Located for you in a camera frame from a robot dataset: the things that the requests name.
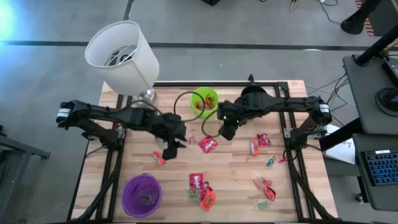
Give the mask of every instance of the black desk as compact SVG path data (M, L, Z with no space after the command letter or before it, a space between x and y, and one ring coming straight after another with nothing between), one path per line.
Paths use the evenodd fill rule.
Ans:
M395 86L381 67L384 59L374 58L369 65L359 66L353 57L343 58L345 72L354 96L359 118L320 140L323 150L350 139L354 133L398 136L398 117L383 113L374 101L381 88Z
M364 189L361 188L364 201L370 202L375 210L398 211L398 185L372 186L363 161L358 159L361 152L398 148L398 138L396 136L353 134L353 140L363 182L362 187L364 187Z

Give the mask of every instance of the white paper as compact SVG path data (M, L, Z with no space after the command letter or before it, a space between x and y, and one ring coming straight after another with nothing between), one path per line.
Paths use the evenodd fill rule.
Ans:
M339 130L339 127L328 124L326 130L330 134ZM353 139L351 138L327 150L325 156L355 165L355 145Z

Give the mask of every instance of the computer keyboard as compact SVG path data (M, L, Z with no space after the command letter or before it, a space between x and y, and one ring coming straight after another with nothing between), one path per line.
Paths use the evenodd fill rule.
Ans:
M398 184L398 149L361 154L373 186Z

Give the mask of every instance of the concrete floor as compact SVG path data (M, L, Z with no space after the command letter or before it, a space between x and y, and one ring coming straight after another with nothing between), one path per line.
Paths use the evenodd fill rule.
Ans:
M0 29L7 30L1 37L7 40L87 42L102 27L120 21L127 6L127 0L5 2L11 9L7 10L11 25L0 21ZM346 0L326 9L332 19L342 21L356 6L354 0ZM130 18L149 42L370 46L377 40L365 32L345 34L327 21L314 0L300 0L295 12L290 12L290 0L221 0L215 7L200 0L135 0ZM10 220L49 223L67 217L87 141L77 129L58 129L55 115L61 101L98 102L102 81L85 62L84 51L84 47L0 45L0 124L11 138L52 152L47 161L31 160ZM301 79L321 86L344 74L344 56L361 52L156 48L154 53L160 63L159 80L242 80L253 73L258 80ZM340 93L353 103L348 86ZM347 123L357 113L345 106L334 116ZM355 178L330 177L330 183L340 218L398 220L398 213L375 211L353 201L359 192Z

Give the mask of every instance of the wooden table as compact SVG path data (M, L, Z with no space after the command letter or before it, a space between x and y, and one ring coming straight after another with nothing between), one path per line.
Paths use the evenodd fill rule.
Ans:
M306 96L305 85L301 80L287 81L290 95L293 97ZM161 111L172 111L176 97L196 87L157 87L156 107ZM234 101L243 87L214 87L219 94L219 101ZM272 88L264 88L275 96ZM115 107L118 95L104 84L99 100L100 106ZM189 104L190 95L183 96L177 103L177 113L183 119L194 116ZM295 113L297 125L308 116L307 113ZM187 136L195 135L195 142L205 136L201 133L202 119L186 123ZM106 128L111 123L99 121ZM216 134L222 121L210 118L205 125L205 131ZM272 146L261 148L258 156L252 156L249 151L251 140L256 134L267 133ZM287 222L297 221L297 214L292 194L287 163L274 164L265 167L264 163L271 155L282 158L284 139L278 113L269 113L262 118L250 120L240 127L232 141L222 137L216 138L220 144L209 154L202 153L199 146L179 149L176 159L159 165L152 157L153 151L160 149L155 144L154 137L145 132L128 130L124 147L122 170L119 179L118 197L114 210L114 222ZM317 141L309 140L310 144L318 145ZM92 141L88 152L98 148L99 141ZM103 175L106 149L89 155L84 163L78 192L73 207L72 218L81 215L98 193ZM311 190L330 214L337 217L335 203L330 189L328 176L323 163L322 153L316 149L303 150L303 157ZM214 206L209 212L202 209L198 203L187 200L185 191L189 188L189 173L202 172L205 180L217 194ZM132 177L150 173L159 180L163 198L160 208L147 218L137 219L126 215L121 205L121 191L126 182ZM257 203L266 200L266 196L257 190L251 177L262 175L273 181L276 200L265 210L259 210ZM307 214L305 197L300 192L304 214ZM105 203L104 216L108 208Z

